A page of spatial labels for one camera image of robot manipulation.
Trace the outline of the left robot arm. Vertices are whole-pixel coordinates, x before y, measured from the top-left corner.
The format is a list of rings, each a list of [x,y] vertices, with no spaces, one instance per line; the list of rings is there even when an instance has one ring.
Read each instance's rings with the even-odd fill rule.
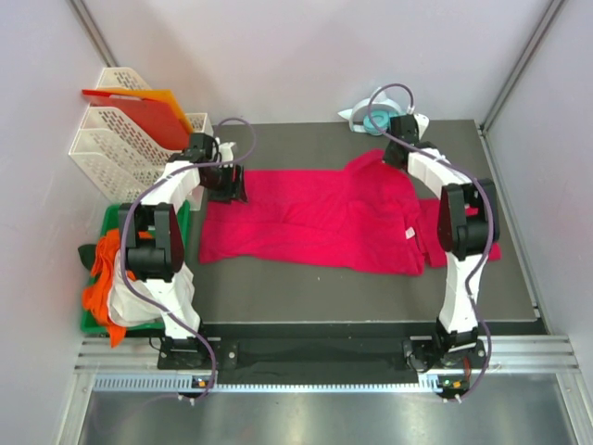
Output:
[[[179,345],[178,356],[190,367],[208,361],[210,346],[199,334],[194,276],[185,264],[177,214],[194,192],[208,190],[226,203],[246,201],[244,176],[233,143],[193,133],[188,147],[170,156],[157,180],[119,208],[120,288],[110,307],[133,323],[137,318],[132,300],[137,299],[148,317],[162,320],[165,338]]]

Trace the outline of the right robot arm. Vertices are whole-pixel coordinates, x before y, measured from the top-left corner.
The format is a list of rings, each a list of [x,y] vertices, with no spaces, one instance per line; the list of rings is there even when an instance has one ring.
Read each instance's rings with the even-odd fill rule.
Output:
[[[477,180],[452,165],[439,150],[420,140],[419,118],[392,117],[384,162],[422,182],[439,207],[436,237],[445,251],[445,299],[428,346],[414,347],[410,364],[424,372],[436,364],[456,365],[478,347],[476,314],[481,275],[498,241],[497,191],[489,179]]]

